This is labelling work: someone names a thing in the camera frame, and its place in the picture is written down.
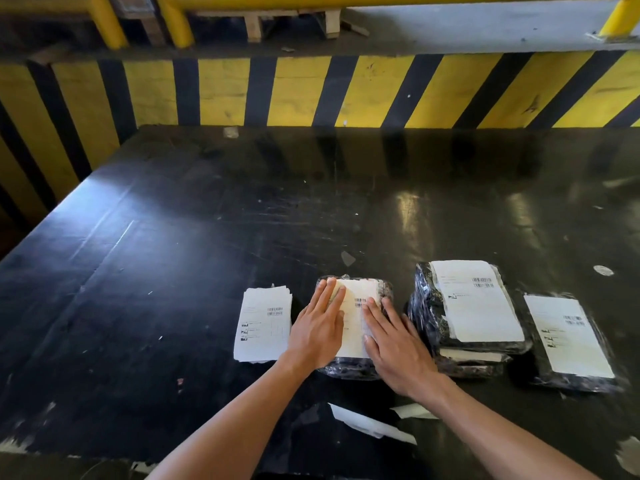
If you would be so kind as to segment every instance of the black table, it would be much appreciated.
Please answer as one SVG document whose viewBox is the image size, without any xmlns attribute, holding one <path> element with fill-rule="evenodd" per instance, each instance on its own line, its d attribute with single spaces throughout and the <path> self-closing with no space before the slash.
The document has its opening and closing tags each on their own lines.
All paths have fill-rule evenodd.
<svg viewBox="0 0 640 480">
<path fill-rule="evenodd" d="M 391 281 L 402 305 L 416 261 L 483 259 L 514 289 L 580 299 L 625 391 L 462 386 L 597 475 L 628 478 L 615 451 L 640 425 L 639 144 L 640 128 L 143 128 L 0 264 L 0 439 L 157 462 L 268 369 L 232 357 L 246 288 L 287 285 L 300 307 L 318 276 L 349 273 Z M 327 402 L 419 446 L 352 430 Z M 397 421 L 388 408 L 406 402 L 315 372 L 259 469 L 488 477 L 440 421 Z"/>
</svg>

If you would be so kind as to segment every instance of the striped barrier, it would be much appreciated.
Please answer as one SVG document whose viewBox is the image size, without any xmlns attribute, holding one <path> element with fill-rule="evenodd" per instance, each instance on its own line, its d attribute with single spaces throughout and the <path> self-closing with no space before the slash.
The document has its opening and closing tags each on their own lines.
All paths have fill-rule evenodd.
<svg viewBox="0 0 640 480">
<path fill-rule="evenodd" d="M 0 221 L 37 224 L 142 125 L 640 127 L 640 52 L 0 65 Z"/>
</svg>

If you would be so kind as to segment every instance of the person's right hand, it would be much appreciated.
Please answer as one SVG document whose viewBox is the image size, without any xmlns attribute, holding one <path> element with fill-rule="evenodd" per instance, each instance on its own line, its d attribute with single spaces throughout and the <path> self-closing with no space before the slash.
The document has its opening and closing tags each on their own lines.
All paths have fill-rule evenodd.
<svg viewBox="0 0 640 480">
<path fill-rule="evenodd" d="M 373 298 L 362 310 L 373 334 L 364 346 L 382 380 L 398 394 L 411 397 L 437 414 L 444 400 L 444 387 L 452 380 L 438 372 L 427 347 L 406 315 L 398 316 L 389 298 L 382 298 L 389 320 Z"/>
</svg>

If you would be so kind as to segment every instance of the wooden pallet leg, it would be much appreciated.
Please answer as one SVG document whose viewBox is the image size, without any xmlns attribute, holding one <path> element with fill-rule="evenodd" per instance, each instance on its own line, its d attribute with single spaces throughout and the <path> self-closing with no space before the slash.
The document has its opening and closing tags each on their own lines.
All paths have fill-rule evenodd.
<svg viewBox="0 0 640 480">
<path fill-rule="evenodd" d="M 324 12 L 324 33 L 327 38 L 338 38 L 340 35 L 340 9 Z"/>
<path fill-rule="evenodd" d="M 165 47 L 166 40 L 164 39 L 164 33 L 162 33 L 162 28 L 160 27 L 160 22 L 158 22 L 156 17 L 153 18 L 143 18 L 142 26 L 145 28 L 147 33 L 147 37 L 149 42 L 151 42 L 151 46 L 153 47 Z"/>
<path fill-rule="evenodd" d="M 256 43 L 262 41 L 262 22 L 258 15 L 244 15 L 244 24 L 249 42 Z"/>
</svg>

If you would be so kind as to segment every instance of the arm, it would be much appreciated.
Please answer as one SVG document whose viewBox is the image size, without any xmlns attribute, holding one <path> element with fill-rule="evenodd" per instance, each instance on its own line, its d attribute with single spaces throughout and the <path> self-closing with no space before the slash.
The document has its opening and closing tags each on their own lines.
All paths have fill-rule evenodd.
<svg viewBox="0 0 640 480">
<path fill-rule="evenodd" d="M 342 287 L 320 282 L 291 327 L 289 346 L 265 375 L 204 423 L 154 469 L 149 480 L 249 479 L 285 407 L 313 370 L 342 344 Z"/>
<path fill-rule="evenodd" d="M 407 316 L 382 300 L 389 320 L 373 298 L 363 306 L 373 338 L 365 347 L 376 370 L 398 394 L 411 397 L 441 418 L 497 480 L 597 480 L 573 460 L 478 403 L 440 374 Z"/>
</svg>

